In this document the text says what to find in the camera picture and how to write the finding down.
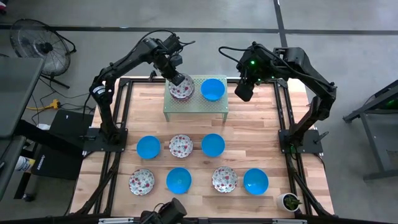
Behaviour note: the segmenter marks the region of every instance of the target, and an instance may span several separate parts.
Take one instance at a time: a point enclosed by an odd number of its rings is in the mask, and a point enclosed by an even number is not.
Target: fan stand
[[[66,85],[66,84],[64,84],[64,83],[62,83],[62,82],[60,82],[60,81],[54,79],[54,76],[53,76],[53,75],[52,75],[51,77],[48,77],[48,76],[46,76],[46,75],[41,75],[41,77],[45,78],[46,80],[49,80],[50,82],[54,82],[54,83],[56,83],[56,84],[58,84],[58,85],[60,85],[60,86],[63,86],[63,87],[65,87],[65,88],[67,88],[67,89],[70,88],[70,86],[68,86],[68,85]]]

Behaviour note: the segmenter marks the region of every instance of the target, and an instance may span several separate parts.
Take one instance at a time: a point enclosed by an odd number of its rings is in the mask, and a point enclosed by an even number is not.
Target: wooden table
[[[278,210],[275,202],[278,195],[289,192],[289,181],[285,157],[279,149],[277,132],[280,126],[273,86],[255,87],[252,100],[246,103],[234,94],[235,87],[235,84],[228,85],[229,114],[223,125],[221,114],[172,114],[168,123],[162,109],[164,84],[134,84],[127,119],[127,148],[119,166],[112,216],[139,217],[143,210],[152,211],[156,204],[176,197],[187,209],[188,217],[293,217],[291,213]],[[308,110],[305,87],[298,80],[289,80],[289,91],[298,121]],[[93,126],[100,123],[97,110]],[[226,141],[226,149],[220,157],[206,157],[201,151],[200,142],[209,133],[218,133]],[[187,158],[179,159],[169,152],[169,141],[176,134],[187,134],[194,142],[194,151]],[[152,160],[140,159],[136,152],[138,140],[146,135],[157,136],[162,143],[163,150]],[[81,208],[97,187],[103,157],[103,152],[95,152],[83,161],[71,212]],[[322,163],[312,154],[302,157],[309,189],[325,209],[333,213]],[[238,174],[238,186],[231,193],[220,193],[211,184],[211,175],[219,166],[230,166]],[[175,195],[166,187],[165,178],[174,167],[186,167],[191,172],[192,186],[187,194]],[[243,175],[252,167],[264,170],[269,177],[269,188],[261,196],[251,195],[243,187]],[[130,175],[140,168],[150,169],[155,175],[155,186],[145,196],[133,195],[128,186]],[[104,190],[101,209],[106,203],[108,187],[109,184]]]

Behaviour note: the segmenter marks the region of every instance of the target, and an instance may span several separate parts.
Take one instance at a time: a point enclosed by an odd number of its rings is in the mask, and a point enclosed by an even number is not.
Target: black cable
[[[43,81],[43,79],[39,78],[39,80],[42,81],[44,84],[46,84],[48,87],[50,87],[50,89],[51,89],[52,91],[58,93],[59,95],[61,95],[62,97],[66,98],[66,99],[74,99],[74,98],[78,98],[78,97],[85,96],[85,95],[88,95],[88,94],[89,94],[89,93],[84,93],[84,94],[80,94],[80,95],[77,95],[77,96],[71,96],[71,97],[65,96],[65,95],[63,95],[62,93],[60,93],[60,92],[58,92],[57,90],[55,90],[51,85],[49,85],[48,83],[46,83],[45,81]]]
[[[155,205],[153,212],[156,210],[156,208],[157,208],[159,205],[164,205],[164,203],[158,203],[157,205]]]
[[[50,93],[50,94],[48,94],[48,95],[45,95],[45,96],[43,96],[43,97],[40,98],[40,103],[42,104],[42,107],[44,107],[44,103],[43,103],[42,100],[43,100],[44,98],[48,97],[48,96],[51,96],[51,95],[54,94],[54,93],[55,93],[55,92],[53,91],[52,93]]]
[[[235,50],[235,51],[248,51],[248,50],[250,50],[250,49],[236,49],[236,48],[227,47],[227,46],[221,46],[221,47],[218,48],[218,52],[219,52],[220,54],[224,55],[224,57],[227,57],[227,58],[229,58],[229,59],[231,59],[231,60],[233,60],[233,61],[235,61],[235,62],[237,62],[237,63],[239,63],[239,64],[241,64],[241,65],[242,65],[242,62],[240,62],[239,60],[237,60],[237,59],[235,59],[235,58],[229,56],[228,54],[222,52],[221,49],[228,49],[228,50]]]
[[[37,123],[40,124],[39,108],[37,107],[37,103],[36,103],[36,100],[35,100],[35,97],[33,96],[33,94],[32,94],[32,99],[33,99],[33,102],[35,102],[35,106],[36,106],[36,110],[37,110],[37,114],[36,114],[37,115]],[[33,120],[33,117],[34,117],[34,115],[31,117],[31,119],[32,119],[33,123],[37,126],[36,122]]]
[[[321,162],[322,162],[322,165],[323,165],[323,169],[326,171],[325,162],[323,161],[322,157],[321,157],[321,156],[319,156],[317,153],[314,153],[314,155],[315,155],[316,157],[318,157],[318,158],[319,158],[319,160],[321,160]]]
[[[181,42],[181,41],[178,41],[180,44],[183,44],[183,47],[185,47],[185,46],[187,46],[187,45],[190,45],[190,44],[194,44],[194,43],[196,43],[196,41],[191,41],[191,42],[188,42],[188,43],[184,43],[184,42]]]
[[[41,111],[39,111],[39,112],[37,112],[36,114],[34,114],[34,115],[31,117],[31,120],[33,121],[33,123],[36,124],[36,122],[33,120],[34,117],[38,116],[41,112],[46,111],[46,110],[48,110],[48,109],[50,109],[50,108],[44,108],[44,109],[42,109]]]
[[[83,131],[81,132],[82,134],[81,135],[83,135],[83,136],[85,136],[86,134],[85,134],[85,113],[86,113],[86,105],[87,105],[87,102],[88,102],[88,100],[90,99],[90,94],[88,95],[88,97],[87,97],[87,99],[86,99],[86,101],[85,101],[85,104],[84,104],[84,108],[83,108],[83,114],[81,115],[82,117],[81,117],[81,123],[83,124],[82,125],[82,127],[83,127]]]
[[[265,50],[267,53],[271,54],[272,56],[274,56],[276,59],[278,59],[280,62],[282,62],[291,72],[293,72],[296,75],[300,75],[302,77],[307,77],[307,78],[311,78],[312,80],[317,81],[319,84],[325,85],[326,87],[330,87],[330,84],[327,82],[324,82],[318,78],[314,78],[310,75],[306,75],[304,73],[298,72],[296,70],[294,70],[287,62],[285,62],[282,58],[280,58],[278,55],[274,54],[272,51],[266,49],[265,47],[261,46],[261,45],[255,45],[256,47],[261,48],[262,50]]]
[[[155,32],[162,32],[162,31],[163,31],[163,32],[170,32],[171,34],[176,35],[174,32],[172,32],[172,31],[170,31],[170,30],[167,30],[167,29],[158,29],[158,30],[150,31],[150,32],[148,32],[147,34],[145,34],[143,37],[141,37],[141,39],[138,40],[138,42],[137,42],[137,43],[135,44],[135,46],[130,50],[130,52],[129,52],[126,56],[124,56],[124,58],[123,58],[117,65],[114,65],[114,66],[117,67],[117,66],[119,66],[120,64],[122,64],[123,62],[125,62],[125,61],[130,57],[130,55],[136,50],[136,48],[137,48],[137,46],[139,45],[139,43],[141,43],[141,41],[144,40],[148,35],[151,35],[151,34],[153,34],[153,33],[155,33]],[[103,75],[103,73],[100,72],[98,78],[100,78],[102,75]]]
[[[68,214],[68,212],[69,212],[69,209],[70,209],[70,207],[71,207],[71,205],[72,205],[73,197],[75,196],[76,186],[77,186],[77,180],[76,180],[76,182],[75,182],[75,186],[73,187],[72,196],[70,197],[70,201],[69,201],[67,210],[65,211],[65,213],[63,214],[63,216],[66,216],[66,215]]]

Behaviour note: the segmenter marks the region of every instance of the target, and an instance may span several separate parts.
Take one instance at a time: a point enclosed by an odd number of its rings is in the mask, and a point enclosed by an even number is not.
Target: gray floor
[[[321,30],[397,30],[398,2],[395,0],[280,0],[286,29]],[[195,27],[276,29],[272,0],[10,0],[9,14],[0,22],[18,18],[38,19],[52,25],[116,27]],[[67,96],[87,92],[93,77],[136,43],[140,32],[62,32],[76,43],[78,52],[59,80],[72,87]],[[252,41],[268,48],[279,47],[278,34],[179,33],[184,41],[196,40],[182,53],[179,70],[188,74],[238,76],[235,64],[222,57],[221,45],[247,47]],[[398,178],[364,182],[362,176],[377,171],[376,163],[359,120],[345,124],[341,119],[360,107],[368,96],[394,81],[398,69],[398,35],[288,35],[290,47],[303,48],[312,65],[338,86],[338,97],[330,117],[318,122],[323,139],[326,175],[335,213],[345,218],[398,222]],[[8,31],[0,31],[0,53],[15,57]],[[148,75],[150,65],[140,65],[128,75]],[[50,93],[39,83],[36,99]],[[58,98],[63,103],[82,105],[85,98]],[[33,111],[26,111],[30,119]],[[50,124],[55,112],[40,115]],[[38,178],[37,200],[32,203],[11,200],[19,174],[14,174],[7,197],[0,202],[0,219],[63,215],[72,195],[74,182]]]

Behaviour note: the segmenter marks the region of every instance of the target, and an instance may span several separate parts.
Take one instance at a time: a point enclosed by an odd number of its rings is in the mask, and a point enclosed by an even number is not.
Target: white plate with floral pattern
[[[184,158],[191,154],[193,142],[188,136],[178,134],[170,140],[169,148],[173,156]]]
[[[223,193],[229,193],[238,185],[238,175],[227,166],[217,168],[211,178],[216,190]]]
[[[172,97],[178,100],[189,99],[195,90],[195,84],[193,79],[189,75],[184,75],[185,79],[181,84],[175,86],[172,82],[169,82],[169,91]]]
[[[129,187],[135,195],[148,194],[155,185],[155,176],[149,169],[138,169],[129,179]]]

